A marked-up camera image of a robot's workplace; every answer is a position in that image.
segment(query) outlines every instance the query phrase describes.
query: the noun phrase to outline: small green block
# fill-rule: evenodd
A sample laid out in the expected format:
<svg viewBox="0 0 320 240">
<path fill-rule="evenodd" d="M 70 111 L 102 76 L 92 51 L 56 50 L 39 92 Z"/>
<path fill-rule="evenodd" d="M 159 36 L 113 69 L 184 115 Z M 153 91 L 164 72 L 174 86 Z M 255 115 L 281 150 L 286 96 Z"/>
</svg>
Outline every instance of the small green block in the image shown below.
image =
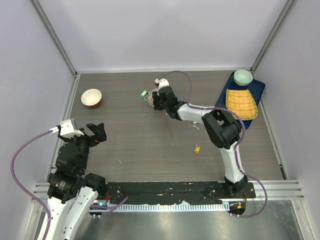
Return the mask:
<svg viewBox="0 0 320 240">
<path fill-rule="evenodd" d="M 144 90 L 144 91 L 140 94 L 140 96 L 143 98 L 147 93 L 148 93 L 148 91 L 147 91 L 147 90 Z"/>
</svg>

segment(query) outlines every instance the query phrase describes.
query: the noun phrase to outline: yellow cloth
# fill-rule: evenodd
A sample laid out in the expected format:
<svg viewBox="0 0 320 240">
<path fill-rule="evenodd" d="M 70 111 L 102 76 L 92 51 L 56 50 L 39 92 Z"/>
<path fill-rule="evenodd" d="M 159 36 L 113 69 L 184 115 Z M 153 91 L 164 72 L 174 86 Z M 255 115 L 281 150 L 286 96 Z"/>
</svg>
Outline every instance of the yellow cloth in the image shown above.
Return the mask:
<svg viewBox="0 0 320 240">
<path fill-rule="evenodd" d="M 252 120 L 258 116 L 254 97 L 247 90 L 226 90 L 226 108 L 235 112 L 242 120 Z"/>
</svg>

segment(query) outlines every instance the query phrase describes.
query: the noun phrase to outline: white wall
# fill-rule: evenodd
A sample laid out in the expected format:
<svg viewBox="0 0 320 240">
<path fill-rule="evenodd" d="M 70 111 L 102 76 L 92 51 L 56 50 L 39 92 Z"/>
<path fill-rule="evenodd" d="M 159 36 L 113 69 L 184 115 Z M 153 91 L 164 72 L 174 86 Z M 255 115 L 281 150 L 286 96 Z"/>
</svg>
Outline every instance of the white wall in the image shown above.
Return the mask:
<svg viewBox="0 0 320 240">
<path fill-rule="evenodd" d="M 0 239 L 21 240 L 31 199 L 11 177 L 11 157 L 59 123 L 72 76 L 28 0 L 0 5 Z M 16 174 L 27 189 L 45 180 L 56 138 L 45 136 L 18 156 Z"/>
<path fill-rule="evenodd" d="M 78 71 L 249 68 L 286 0 L 40 0 Z"/>
<path fill-rule="evenodd" d="M 257 69 L 285 170 L 298 179 L 319 235 L 320 1 L 297 1 Z"/>
</svg>

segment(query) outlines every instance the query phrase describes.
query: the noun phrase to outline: gray wood surface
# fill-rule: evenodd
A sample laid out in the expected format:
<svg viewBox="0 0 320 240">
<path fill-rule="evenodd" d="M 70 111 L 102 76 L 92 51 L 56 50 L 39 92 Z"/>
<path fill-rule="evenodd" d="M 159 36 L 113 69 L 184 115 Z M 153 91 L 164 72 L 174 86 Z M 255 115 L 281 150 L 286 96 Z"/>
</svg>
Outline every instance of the gray wood surface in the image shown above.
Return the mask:
<svg viewBox="0 0 320 240">
<path fill-rule="evenodd" d="M 191 71 L 191 103 L 212 106 L 217 101 L 230 71 Z M 224 164 L 218 148 L 203 125 L 177 121 L 164 111 L 154 111 L 140 97 L 153 89 L 163 72 L 82 74 L 71 117 L 78 127 L 103 122 L 107 141 L 90 149 L 87 173 L 99 174 L 109 182 L 223 180 Z M 167 77 L 178 98 L 186 101 L 189 82 L 182 74 Z M 90 109 L 81 103 L 82 93 L 91 88 L 102 92 L 103 103 Z M 267 126 L 259 107 L 258 117 L 247 130 L 240 146 L 246 172 L 261 180 L 281 180 Z M 199 143 L 200 153 L 194 153 Z"/>
</svg>

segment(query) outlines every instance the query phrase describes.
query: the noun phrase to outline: white bowl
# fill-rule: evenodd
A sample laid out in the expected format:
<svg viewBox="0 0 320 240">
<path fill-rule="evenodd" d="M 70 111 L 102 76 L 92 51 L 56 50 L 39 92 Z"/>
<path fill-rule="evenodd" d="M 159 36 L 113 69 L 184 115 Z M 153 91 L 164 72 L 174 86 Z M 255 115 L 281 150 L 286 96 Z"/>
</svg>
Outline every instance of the white bowl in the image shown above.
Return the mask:
<svg viewBox="0 0 320 240">
<path fill-rule="evenodd" d="M 81 102 L 90 107 L 96 108 L 100 105 L 102 99 L 102 93 L 95 88 L 88 89 L 81 96 Z"/>
<path fill-rule="evenodd" d="M 254 77 L 247 70 L 238 70 L 234 73 L 233 79 L 239 86 L 247 86 L 252 82 Z"/>
</svg>

